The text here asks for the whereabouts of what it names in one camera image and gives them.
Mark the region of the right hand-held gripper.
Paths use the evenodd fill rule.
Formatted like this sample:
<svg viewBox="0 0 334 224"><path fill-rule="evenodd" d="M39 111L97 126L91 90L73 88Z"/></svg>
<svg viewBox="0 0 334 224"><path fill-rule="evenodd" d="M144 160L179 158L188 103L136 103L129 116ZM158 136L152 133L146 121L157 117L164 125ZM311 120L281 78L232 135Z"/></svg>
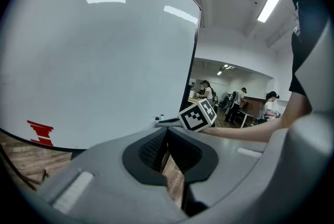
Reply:
<svg viewBox="0 0 334 224"><path fill-rule="evenodd" d="M210 102L204 98L180 111L177 118L161 120L155 127L181 127L189 131L200 132L211 127L217 114Z"/></svg>

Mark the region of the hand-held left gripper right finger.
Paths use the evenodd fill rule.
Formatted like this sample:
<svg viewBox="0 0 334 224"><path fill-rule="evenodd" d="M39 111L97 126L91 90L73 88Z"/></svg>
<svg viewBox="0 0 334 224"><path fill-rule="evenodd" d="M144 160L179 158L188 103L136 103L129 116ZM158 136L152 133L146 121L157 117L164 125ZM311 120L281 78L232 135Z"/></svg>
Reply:
<svg viewBox="0 0 334 224"><path fill-rule="evenodd" d="M184 175L182 209L173 205L169 217L257 217L263 187L252 177L267 143L219 138L168 129L168 148Z"/></svg>

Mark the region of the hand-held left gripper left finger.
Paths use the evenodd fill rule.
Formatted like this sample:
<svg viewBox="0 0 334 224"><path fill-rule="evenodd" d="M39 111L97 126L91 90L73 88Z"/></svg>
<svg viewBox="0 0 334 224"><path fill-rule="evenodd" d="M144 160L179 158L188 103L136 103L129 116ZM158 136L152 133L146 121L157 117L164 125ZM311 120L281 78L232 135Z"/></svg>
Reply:
<svg viewBox="0 0 334 224"><path fill-rule="evenodd" d="M41 185L37 212L48 223L181 223L159 170L165 137L154 128L87 149Z"/></svg>

